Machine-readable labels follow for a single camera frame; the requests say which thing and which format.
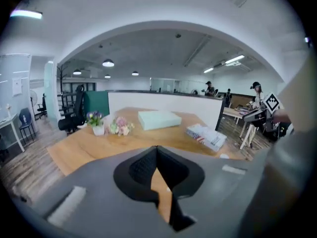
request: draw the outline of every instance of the chair backrest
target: chair backrest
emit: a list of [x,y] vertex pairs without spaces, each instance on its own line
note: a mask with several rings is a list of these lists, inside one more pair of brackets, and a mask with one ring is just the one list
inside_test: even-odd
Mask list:
[[20,119],[22,124],[27,124],[27,123],[30,123],[32,121],[31,113],[30,113],[28,108],[21,109],[19,119]]
[[45,97],[42,97],[42,106],[46,110],[46,103],[45,103]]
[[76,101],[74,105],[74,112],[77,117],[83,117],[82,104],[84,97],[84,89],[84,85],[79,85],[76,88]]

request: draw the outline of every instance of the ceiling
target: ceiling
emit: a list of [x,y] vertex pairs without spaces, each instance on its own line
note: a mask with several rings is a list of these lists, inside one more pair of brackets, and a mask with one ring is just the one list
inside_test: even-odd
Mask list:
[[[239,66],[222,66],[204,74],[222,60],[243,54]],[[105,59],[114,61],[115,66],[102,66]],[[255,58],[241,48],[216,37],[202,33],[156,29],[142,30],[118,35],[101,41],[73,56],[64,65],[64,74],[70,77],[104,78],[129,77],[136,70],[140,76],[181,78],[182,76],[222,73],[231,69],[241,72],[263,67]],[[72,75],[75,69],[83,69],[81,75]]]

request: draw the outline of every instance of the green partition panel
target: green partition panel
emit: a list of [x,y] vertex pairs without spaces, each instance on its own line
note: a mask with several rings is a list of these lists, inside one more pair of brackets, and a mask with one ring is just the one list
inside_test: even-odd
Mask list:
[[84,93],[84,112],[99,111],[104,116],[109,115],[109,101],[107,91],[88,91]]

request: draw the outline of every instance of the chair leg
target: chair leg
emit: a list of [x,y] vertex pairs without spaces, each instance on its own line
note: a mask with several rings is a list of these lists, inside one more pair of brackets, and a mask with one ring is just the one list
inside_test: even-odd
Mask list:
[[25,133],[25,129],[23,129],[23,131],[24,131],[24,134],[25,134],[25,138],[29,141],[29,138],[28,138],[28,136]]
[[34,136],[36,136],[36,135],[35,135],[34,128],[33,128],[33,125],[32,125],[32,124],[31,124],[31,127],[32,127],[32,130],[33,130],[33,135],[34,135]]
[[34,141],[34,138],[33,138],[33,136],[32,136],[32,132],[31,132],[31,129],[30,129],[30,126],[29,126],[28,128],[29,128],[29,132],[30,132],[30,135],[31,135],[32,141]]
[[24,136],[23,136],[23,134],[22,134],[22,130],[21,130],[21,129],[20,129],[20,133],[21,133],[21,136],[22,136],[22,138],[23,138],[24,144],[26,145],[25,140],[24,140]]

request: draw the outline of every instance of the white fan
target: white fan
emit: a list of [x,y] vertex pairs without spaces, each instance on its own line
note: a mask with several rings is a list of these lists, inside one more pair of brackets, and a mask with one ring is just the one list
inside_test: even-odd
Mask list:
[[37,104],[38,102],[38,95],[36,94],[36,92],[34,92],[33,90],[30,90],[30,98],[31,98],[31,103],[32,103],[32,109],[33,109],[33,114],[35,116],[34,113],[34,106]]

